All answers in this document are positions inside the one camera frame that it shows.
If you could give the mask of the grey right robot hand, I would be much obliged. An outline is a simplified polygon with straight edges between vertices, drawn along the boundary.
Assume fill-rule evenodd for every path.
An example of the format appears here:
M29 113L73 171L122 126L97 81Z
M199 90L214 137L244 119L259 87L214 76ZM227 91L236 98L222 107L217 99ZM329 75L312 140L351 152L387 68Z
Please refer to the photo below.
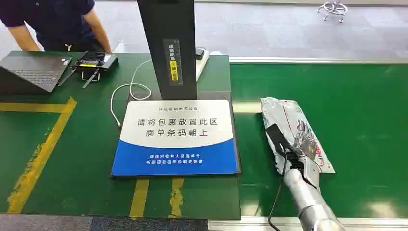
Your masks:
M321 167L315 162L318 143L311 134L300 131L290 143L277 124L266 128L266 134L271 141L277 172L285 175L290 169L297 169L303 180L319 191Z

